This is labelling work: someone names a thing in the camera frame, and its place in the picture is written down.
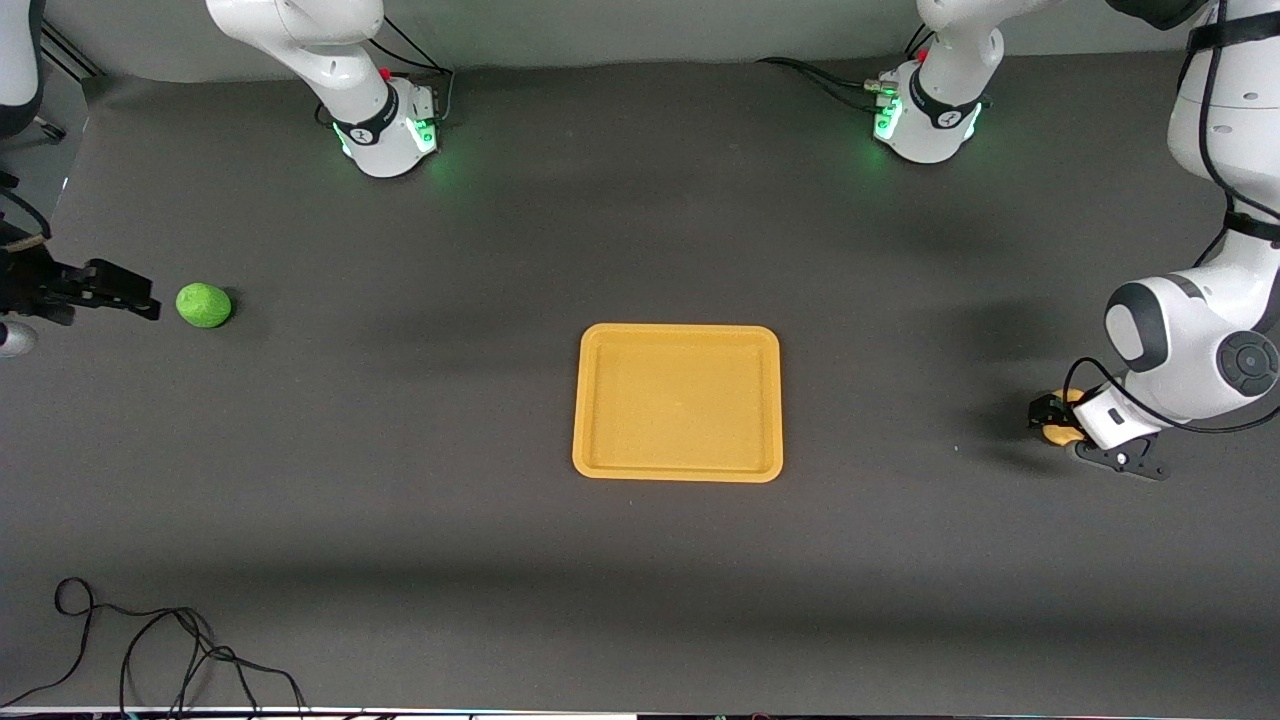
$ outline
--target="gray table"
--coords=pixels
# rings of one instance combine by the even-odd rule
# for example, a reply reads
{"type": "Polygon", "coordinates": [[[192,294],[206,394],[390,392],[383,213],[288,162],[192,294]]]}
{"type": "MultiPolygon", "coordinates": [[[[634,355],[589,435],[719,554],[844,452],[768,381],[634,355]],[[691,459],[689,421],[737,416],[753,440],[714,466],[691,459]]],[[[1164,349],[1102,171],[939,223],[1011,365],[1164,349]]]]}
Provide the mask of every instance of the gray table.
{"type": "MultiPolygon", "coordinates": [[[[241,313],[83,313],[4,364],[6,694],[73,655],[76,573],[198,606],[317,705],[1276,716],[1280,425],[1170,433],[1158,486],[1021,428],[1112,357],[1111,291],[1219,227],[1165,150],[1179,60],[1010,60],[934,168],[763,65],[466,73],[393,181],[298,82],[99,86],[56,252],[241,313]],[[782,475],[579,477],[605,320],[773,328],[782,475]]],[[[134,628],[33,700],[114,702],[134,628]]],[[[183,648],[140,647],[143,701],[183,648]]]]}

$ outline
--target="white wall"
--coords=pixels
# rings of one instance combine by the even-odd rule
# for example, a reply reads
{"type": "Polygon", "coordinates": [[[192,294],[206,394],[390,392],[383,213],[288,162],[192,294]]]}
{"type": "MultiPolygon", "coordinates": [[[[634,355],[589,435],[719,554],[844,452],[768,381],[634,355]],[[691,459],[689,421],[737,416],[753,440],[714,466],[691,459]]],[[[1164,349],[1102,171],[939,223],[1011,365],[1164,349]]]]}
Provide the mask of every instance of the white wall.
{"type": "MultiPolygon", "coordinates": [[[[385,0],[387,14],[457,67],[884,55],[918,19],[911,0],[385,0]]],[[[224,37],[204,0],[49,0],[49,19],[108,72],[178,82],[287,77],[224,37]]],[[[1068,0],[1004,27],[1020,55],[1180,47],[1102,0],[1068,0]]],[[[384,36],[389,29],[383,29],[384,36]]],[[[388,46],[403,47],[388,37],[388,46]]]]}

